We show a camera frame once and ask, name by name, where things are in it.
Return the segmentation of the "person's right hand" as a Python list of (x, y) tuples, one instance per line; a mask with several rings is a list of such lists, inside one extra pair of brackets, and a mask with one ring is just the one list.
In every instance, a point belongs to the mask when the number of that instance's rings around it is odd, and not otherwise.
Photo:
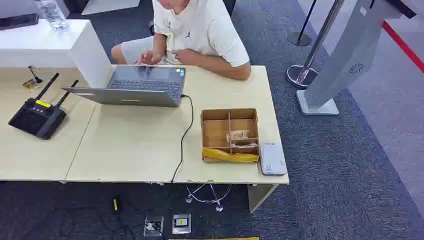
[(146, 50), (142, 52), (139, 57), (134, 61), (137, 65), (155, 65), (158, 64), (163, 58), (163, 55), (154, 50)]

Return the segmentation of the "person's left hand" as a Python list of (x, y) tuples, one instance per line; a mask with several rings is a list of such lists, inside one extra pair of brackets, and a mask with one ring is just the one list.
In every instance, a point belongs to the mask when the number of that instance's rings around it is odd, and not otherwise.
[(176, 49), (172, 52), (176, 60), (182, 65), (199, 66), (199, 59), (202, 56), (192, 49)]

